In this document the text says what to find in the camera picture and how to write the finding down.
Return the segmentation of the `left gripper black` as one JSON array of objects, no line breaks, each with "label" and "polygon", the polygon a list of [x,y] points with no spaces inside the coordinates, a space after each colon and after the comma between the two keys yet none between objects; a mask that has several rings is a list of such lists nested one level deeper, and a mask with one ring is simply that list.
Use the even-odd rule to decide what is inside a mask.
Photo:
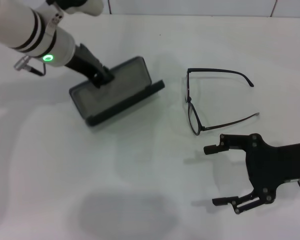
[{"label": "left gripper black", "polygon": [[75,46],[74,54],[65,66],[89,78],[91,84],[97,89],[115,79],[110,69],[104,66],[82,43]]}]

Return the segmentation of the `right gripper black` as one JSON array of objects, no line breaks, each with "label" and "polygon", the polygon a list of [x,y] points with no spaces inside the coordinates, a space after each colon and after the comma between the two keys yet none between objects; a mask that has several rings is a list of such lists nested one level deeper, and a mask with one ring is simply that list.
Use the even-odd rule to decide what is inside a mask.
[{"label": "right gripper black", "polygon": [[246,167],[253,191],[242,197],[213,198],[214,206],[230,204],[239,215],[276,199],[280,185],[300,181],[300,143],[271,146],[260,134],[221,134],[219,145],[203,148],[206,155],[233,150],[246,150]]}]

